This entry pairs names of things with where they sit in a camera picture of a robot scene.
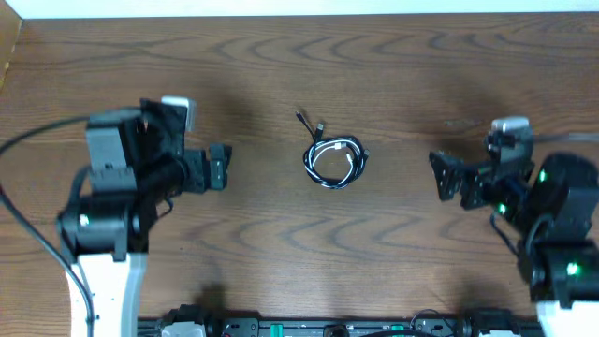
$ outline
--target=wooden table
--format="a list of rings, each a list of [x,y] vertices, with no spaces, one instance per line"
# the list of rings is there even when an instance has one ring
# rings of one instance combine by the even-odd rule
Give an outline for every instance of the wooden table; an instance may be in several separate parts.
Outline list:
[[[597,131],[597,93],[596,14],[28,21],[0,130],[7,139],[184,95],[199,106],[187,146],[233,146],[227,190],[177,198],[154,227],[142,315],[181,303],[263,316],[474,305],[532,315],[491,209],[441,203],[428,152],[483,159],[482,138],[505,115],[528,116],[537,134]],[[306,175],[310,138],[296,106],[325,121],[326,135],[353,134],[371,151],[345,190]],[[534,157],[565,149],[597,159],[596,146],[579,144],[539,145]],[[82,125],[2,158],[6,191],[54,243],[53,219],[88,160]],[[346,169],[342,156],[322,164]],[[5,210],[0,262],[0,335],[65,335],[64,273]]]

